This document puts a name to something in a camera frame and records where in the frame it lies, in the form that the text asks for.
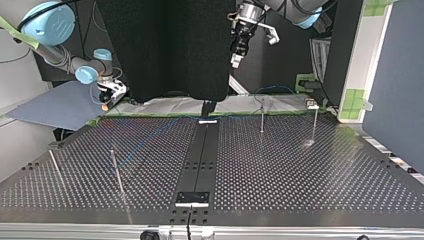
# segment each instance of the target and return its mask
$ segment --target cable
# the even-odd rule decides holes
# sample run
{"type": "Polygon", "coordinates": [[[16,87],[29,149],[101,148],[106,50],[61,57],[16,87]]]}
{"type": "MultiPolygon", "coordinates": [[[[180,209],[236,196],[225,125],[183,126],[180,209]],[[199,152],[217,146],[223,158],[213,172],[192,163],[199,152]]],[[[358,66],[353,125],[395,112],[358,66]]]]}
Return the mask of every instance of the cable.
{"type": "Polygon", "coordinates": [[[274,88],[283,88],[283,89],[287,89],[287,90],[289,90],[293,95],[296,95],[296,93],[293,91],[293,90],[291,90],[289,87],[287,87],[287,86],[282,86],[282,85],[280,85],[280,86],[278,86],[278,85],[275,85],[275,86],[269,86],[269,87],[263,87],[263,88],[259,88],[257,91],[256,91],[256,93],[254,94],[254,96],[253,96],[253,98],[258,102],[258,103],[260,103],[260,104],[262,104],[262,102],[257,98],[257,95],[259,94],[259,92],[261,92],[261,91],[263,91],[263,90],[268,90],[268,89],[274,89],[274,88]]]}
{"type": "Polygon", "coordinates": [[[22,28],[25,26],[25,24],[27,24],[30,21],[34,20],[35,18],[43,15],[44,13],[46,13],[46,12],[48,12],[50,10],[53,10],[55,8],[58,8],[60,6],[63,6],[63,5],[69,4],[69,3],[78,2],[78,1],[81,1],[81,0],[66,0],[66,1],[63,1],[63,2],[60,2],[60,3],[57,3],[55,5],[52,5],[50,7],[46,7],[43,10],[40,10],[40,11],[38,11],[36,13],[33,13],[29,17],[25,18],[21,23],[19,23],[19,25],[18,25],[18,27],[17,27],[16,30],[18,30],[18,32],[22,32],[22,28]]]}
{"type": "Polygon", "coordinates": [[[318,65],[317,65],[317,62],[315,61],[315,52],[314,52],[314,49],[311,49],[312,51],[312,63],[314,64],[314,67],[315,67],[315,69],[316,69],[316,71],[317,71],[317,80],[318,80],[318,82],[319,82],[319,84],[321,85],[321,89],[322,89],[322,91],[323,91],[323,93],[324,93],[324,95],[325,95],[325,97],[328,99],[328,103],[330,103],[330,105],[332,105],[331,107],[333,107],[334,108],[334,111],[336,111],[336,113],[337,113],[337,115],[339,115],[339,111],[338,111],[338,106],[337,105],[335,105],[332,101],[331,101],[331,99],[330,99],[330,97],[328,96],[328,94],[327,94],[327,91],[325,91],[325,88],[324,88],[324,83],[323,83],[323,81],[320,79],[320,76],[319,76],[319,74],[318,74],[318,65]]]}
{"type": "Polygon", "coordinates": [[[0,62],[0,64],[16,62],[16,61],[19,61],[21,59],[24,59],[26,56],[29,55],[30,52],[31,52],[31,48],[28,48],[28,51],[23,56],[18,57],[18,58],[15,58],[15,59],[12,59],[12,60],[7,60],[7,61],[0,62]]]}
{"type": "Polygon", "coordinates": [[[334,0],[334,2],[331,3],[327,8],[325,8],[322,11],[319,11],[319,12],[311,12],[311,11],[308,11],[308,10],[302,8],[302,6],[300,6],[299,0],[291,0],[291,2],[293,4],[293,6],[295,6],[297,8],[297,10],[299,10],[301,13],[304,13],[306,15],[315,15],[315,14],[321,14],[321,13],[327,12],[328,10],[330,10],[332,7],[334,7],[336,5],[338,0],[334,0]]]}
{"type": "Polygon", "coordinates": [[[102,103],[102,102],[100,102],[100,100],[99,99],[95,99],[95,97],[93,96],[93,85],[94,84],[91,84],[90,85],[90,98],[91,98],[91,101],[94,103],[94,104],[96,104],[96,105],[108,105],[111,101],[112,101],[112,99],[110,99],[108,102],[105,102],[105,103],[102,103]]]}
{"type": "Polygon", "coordinates": [[[101,30],[101,31],[103,31],[103,32],[105,32],[105,33],[107,33],[107,30],[106,30],[106,29],[104,29],[104,28],[102,28],[102,27],[100,27],[100,26],[99,26],[99,24],[97,24],[97,22],[96,22],[96,13],[95,13],[96,5],[97,5],[97,1],[94,1],[94,4],[93,4],[93,13],[91,14],[91,15],[92,15],[92,18],[93,18],[94,25],[96,25],[96,27],[97,27],[99,30],[101,30]]]}
{"type": "Polygon", "coordinates": [[[80,35],[80,42],[81,42],[81,50],[82,50],[82,56],[86,56],[85,53],[85,49],[82,47],[82,40],[83,40],[83,36],[82,36],[82,31],[81,31],[81,20],[80,20],[80,16],[79,16],[79,10],[78,10],[78,4],[74,3],[75,6],[75,14],[76,14],[76,18],[78,20],[78,33],[80,35]]]}
{"type": "MultiPolygon", "coordinates": [[[[92,21],[93,21],[93,11],[91,11],[90,18],[88,20],[87,30],[85,30],[84,39],[83,39],[83,41],[81,43],[82,44],[82,48],[84,49],[84,54],[86,53],[86,51],[85,51],[85,44],[87,43],[87,38],[88,38],[88,34],[90,32],[92,21]]],[[[84,57],[87,58],[87,59],[89,59],[89,60],[91,60],[91,58],[88,57],[87,54],[85,54],[84,57]]]]}
{"type": "Polygon", "coordinates": [[[118,71],[120,72],[120,73],[118,74],[118,76],[113,77],[113,79],[118,79],[118,78],[122,77],[122,75],[124,75],[124,71],[122,71],[122,69],[121,69],[121,68],[119,68],[119,67],[113,67],[113,69],[118,70],[118,71]]]}
{"type": "Polygon", "coordinates": [[[69,74],[72,70],[75,70],[75,69],[72,69],[72,54],[63,45],[60,45],[60,47],[62,48],[63,54],[65,55],[63,57],[62,62],[55,64],[55,63],[51,63],[47,60],[44,60],[44,61],[47,64],[49,64],[50,66],[53,66],[55,68],[61,68],[63,66],[66,66],[66,73],[69,74]]]}

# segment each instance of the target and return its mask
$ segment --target metal rod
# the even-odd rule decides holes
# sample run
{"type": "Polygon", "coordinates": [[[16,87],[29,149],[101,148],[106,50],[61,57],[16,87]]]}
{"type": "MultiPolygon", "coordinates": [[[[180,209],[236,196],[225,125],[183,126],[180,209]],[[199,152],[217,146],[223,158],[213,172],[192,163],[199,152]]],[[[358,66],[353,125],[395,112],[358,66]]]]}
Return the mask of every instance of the metal rod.
{"type": "Polygon", "coordinates": [[[319,109],[316,109],[316,110],[315,110],[314,130],[315,130],[315,127],[317,126],[317,120],[318,120],[318,110],[319,110],[319,109]]]}
{"type": "Polygon", "coordinates": [[[57,162],[56,162],[56,157],[54,156],[54,153],[51,149],[49,150],[49,153],[50,153],[50,157],[53,161],[54,168],[56,169],[56,171],[60,172],[59,165],[57,165],[57,162]]]}
{"type": "Polygon", "coordinates": [[[116,161],[115,151],[113,149],[110,150],[110,155],[112,157],[113,167],[115,168],[116,178],[118,180],[119,188],[121,189],[121,193],[125,194],[124,187],[122,186],[121,174],[119,173],[118,163],[116,161]]]}
{"type": "Polygon", "coordinates": [[[264,101],[262,101],[262,105],[261,105],[261,115],[262,115],[262,119],[261,119],[261,133],[265,132],[264,128],[265,128],[265,112],[264,112],[264,101]]]}

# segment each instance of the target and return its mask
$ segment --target black cable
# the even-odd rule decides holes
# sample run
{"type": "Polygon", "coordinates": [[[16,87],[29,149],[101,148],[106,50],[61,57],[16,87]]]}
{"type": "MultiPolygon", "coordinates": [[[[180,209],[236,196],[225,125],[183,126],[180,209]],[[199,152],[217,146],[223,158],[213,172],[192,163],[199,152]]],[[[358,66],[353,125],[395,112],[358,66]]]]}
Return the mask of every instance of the black cable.
{"type": "Polygon", "coordinates": [[[21,23],[19,23],[19,25],[18,25],[18,27],[17,27],[16,30],[18,30],[18,32],[22,32],[22,28],[25,26],[25,24],[27,24],[30,21],[34,20],[35,18],[43,15],[44,13],[46,13],[46,12],[48,12],[50,10],[53,10],[53,9],[55,9],[57,7],[60,7],[60,6],[69,4],[69,3],[78,2],[78,1],[81,1],[81,0],[66,0],[66,1],[63,1],[63,2],[60,2],[60,3],[57,3],[55,5],[52,5],[50,7],[44,8],[43,10],[40,10],[40,11],[38,11],[36,13],[33,13],[29,17],[25,18],[21,23]]]}
{"type": "Polygon", "coordinates": [[[315,14],[321,14],[324,12],[327,12],[328,10],[330,10],[332,7],[334,7],[336,5],[336,3],[338,2],[338,0],[334,0],[333,3],[331,3],[328,7],[326,7],[325,9],[323,9],[322,11],[319,12],[311,12],[308,11],[304,8],[302,8],[302,6],[300,6],[299,0],[291,0],[293,6],[295,6],[297,8],[297,10],[299,10],[301,13],[304,13],[306,15],[315,15],[315,14]]]}
{"type": "Polygon", "coordinates": [[[90,19],[88,20],[87,30],[85,30],[84,39],[82,41],[82,48],[84,49],[84,58],[87,58],[89,60],[91,60],[91,58],[86,54],[85,44],[87,43],[88,34],[90,33],[91,23],[93,22],[93,13],[94,13],[94,11],[91,11],[90,19]]]}
{"type": "Polygon", "coordinates": [[[3,63],[11,63],[11,62],[16,62],[16,61],[18,61],[18,60],[21,60],[21,59],[25,58],[26,56],[28,56],[28,54],[29,54],[30,52],[31,52],[31,49],[29,48],[29,49],[28,49],[28,52],[26,52],[26,53],[25,53],[25,55],[23,55],[23,56],[21,56],[21,57],[18,57],[18,58],[15,58],[15,59],[12,59],[12,60],[7,60],[7,61],[0,62],[0,64],[3,64],[3,63]]]}
{"type": "Polygon", "coordinates": [[[312,52],[312,63],[314,64],[314,67],[315,67],[315,69],[316,69],[316,71],[317,71],[317,80],[318,80],[319,84],[321,85],[322,92],[324,93],[325,97],[327,98],[328,103],[330,103],[330,105],[332,105],[331,107],[333,107],[333,108],[334,108],[334,110],[337,112],[337,115],[338,115],[338,114],[339,114],[339,111],[338,111],[337,109],[338,109],[339,107],[338,107],[337,105],[335,105],[335,104],[331,101],[330,97],[329,97],[329,96],[328,96],[328,94],[327,94],[327,91],[325,91],[324,83],[321,81],[321,79],[320,79],[320,77],[319,77],[319,74],[318,74],[318,65],[317,65],[317,62],[315,61],[315,52],[314,52],[314,49],[313,49],[313,48],[311,49],[311,52],[312,52]]]}
{"type": "Polygon", "coordinates": [[[287,87],[287,86],[280,86],[280,85],[276,85],[276,86],[269,86],[269,87],[263,87],[263,88],[259,88],[257,91],[256,91],[256,93],[255,93],[255,95],[253,96],[253,98],[255,99],[255,101],[257,101],[258,103],[261,103],[262,104],[262,102],[257,98],[257,95],[262,91],[262,90],[269,90],[269,89],[275,89],[275,88],[282,88],[282,89],[287,89],[287,90],[289,90],[290,91],[290,93],[292,93],[293,95],[295,95],[295,92],[291,89],[291,88],[289,88],[289,87],[287,87]]]}
{"type": "Polygon", "coordinates": [[[187,221],[187,226],[186,226],[186,228],[187,228],[187,239],[188,240],[191,240],[190,220],[191,220],[191,212],[188,215],[188,221],[187,221]]]}
{"type": "Polygon", "coordinates": [[[81,31],[81,20],[80,20],[80,15],[79,15],[79,10],[78,10],[78,4],[75,2],[74,3],[75,6],[75,15],[77,18],[77,23],[78,23],[78,33],[79,33],[79,37],[80,37],[80,42],[81,42],[81,50],[82,50],[82,56],[86,56],[85,54],[85,49],[82,45],[82,31],[81,31]]]}

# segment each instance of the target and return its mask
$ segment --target gray panel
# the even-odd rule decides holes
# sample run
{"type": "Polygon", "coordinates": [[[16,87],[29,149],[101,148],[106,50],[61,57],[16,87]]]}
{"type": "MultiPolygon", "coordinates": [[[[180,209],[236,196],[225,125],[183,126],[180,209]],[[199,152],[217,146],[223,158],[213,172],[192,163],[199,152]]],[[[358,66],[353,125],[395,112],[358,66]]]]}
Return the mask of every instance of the gray panel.
{"type": "Polygon", "coordinates": [[[26,122],[77,131],[89,120],[104,114],[101,104],[93,100],[98,96],[96,84],[71,81],[22,104],[7,115],[26,122]]]}
{"type": "Polygon", "coordinates": [[[391,18],[364,130],[390,151],[424,172],[423,37],[424,1],[399,1],[391,18]]]}
{"type": "Polygon", "coordinates": [[[424,186],[330,116],[225,118],[204,223],[220,226],[424,227],[424,186]]]}
{"type": "Polygon", "coordinates": [[[102,120],[56,153],[60,172],[44,156],[0,184],[0,221],[184,224],[173,202],[195,133],[192,119],[102,120]]]}

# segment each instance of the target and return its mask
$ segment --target robot end effector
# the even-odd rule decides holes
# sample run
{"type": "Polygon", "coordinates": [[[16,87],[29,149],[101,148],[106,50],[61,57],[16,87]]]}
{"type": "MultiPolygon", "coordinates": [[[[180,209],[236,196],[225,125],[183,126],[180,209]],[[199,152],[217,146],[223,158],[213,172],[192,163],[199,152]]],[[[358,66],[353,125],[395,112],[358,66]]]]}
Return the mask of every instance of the robot end effector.
{"type": "Polygon", "coordinates": [[[249,41],[254,37],[258,27],[264,28],[270,45],[280,41],[274,27],[261,23],[266,17],[267,8],[279,13],[295,26],[306,29],[311,27],[319,18],[322,6],[328,0],[243,0],[235,14],[229,14],[233,21],[233,53],[231,63],[238,68],[241,60],[249,51],[249,41]]]}
{"type": "Polygon", "coordinates": [[[112,54],[109,50],[97,49],[94,51],[94,59],[86,61],[72,56],[61,45],[71,36],[76,20],[74,12],[66,4],[76,1],[1,1],[0,16],[18,32],[32,37],[39,43],[33,50],[43,57],[47,64],[75,74],[83,84],[97,82],[101,92],[99,100],[104,103],[105,109],[110,107],[110,103],[122,97],[128,91],[128,87],[117,77],[113,77],[112,54]]]}

